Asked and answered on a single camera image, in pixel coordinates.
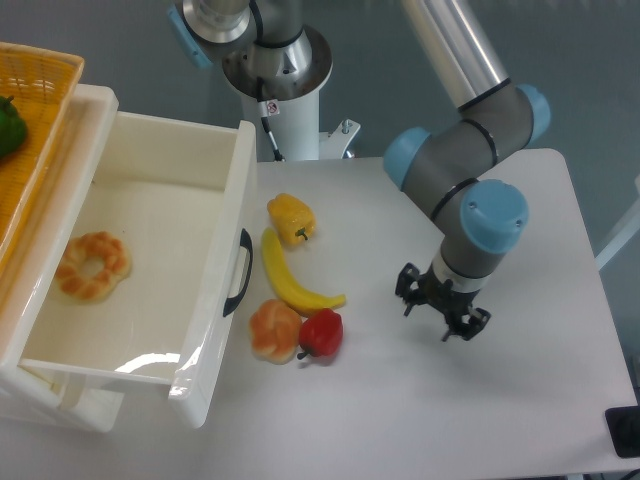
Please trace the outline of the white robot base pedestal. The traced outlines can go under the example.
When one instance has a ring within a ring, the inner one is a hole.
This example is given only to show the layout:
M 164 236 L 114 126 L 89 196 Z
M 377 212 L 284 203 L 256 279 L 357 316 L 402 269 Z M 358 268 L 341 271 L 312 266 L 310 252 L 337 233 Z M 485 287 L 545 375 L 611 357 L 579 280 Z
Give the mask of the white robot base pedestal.
M 305 25 L 285 46 L 256 42 L 223 60 L 224 75 L 241 99 L 243 118 L 256 129 L 257 160 L 350 158 L 361 125 L 345 118 L 320 129 L 320 92 L 333 67 L 326 39 Z

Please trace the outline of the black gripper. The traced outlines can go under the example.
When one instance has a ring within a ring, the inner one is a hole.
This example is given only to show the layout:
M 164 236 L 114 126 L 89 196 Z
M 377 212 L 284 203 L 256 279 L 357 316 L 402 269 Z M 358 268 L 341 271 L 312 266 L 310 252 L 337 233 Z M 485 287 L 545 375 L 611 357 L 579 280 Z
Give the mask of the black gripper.
M 461 292 L 454 288 L 452 279 L 440 281 L 434 271 L 425 274 L 412 263 L 407 263 L 399 272 L 395 295 L 403 300 L 404 316 L 408 316 L 415 306 L 428 305 L 440 312 L 447 324 L 442 342 L 451 337 L 465 341 L 473 339 L 488 324 L 491 313 L 482 308 L 472 308 L 480 289 Z

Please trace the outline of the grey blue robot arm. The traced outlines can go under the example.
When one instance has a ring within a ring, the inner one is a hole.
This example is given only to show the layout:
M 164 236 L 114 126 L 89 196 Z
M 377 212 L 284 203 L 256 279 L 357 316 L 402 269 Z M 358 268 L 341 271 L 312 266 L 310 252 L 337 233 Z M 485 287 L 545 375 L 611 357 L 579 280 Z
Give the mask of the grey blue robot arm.
M 528 219 L 521 192 L 486 173 L 545 132 L 550 107 L 537 89 L 512 83 L 467 2 L 406 1 L 403 9 L 460 120 L 437 135 L 409 129 L 384 153 L 389 178 L 444 236 L 428 270 L 405 266 L 395 292 L 407 307 L 440 312 L 448 336 L 470 340 L 490 318 L 473 300 Z M 256 128 L 260 160 L 347 152 L 354 125 L 318 127 L 332 57 L 299 2 L 179 1 L 167 16 L 195 65 L 221 63 Z

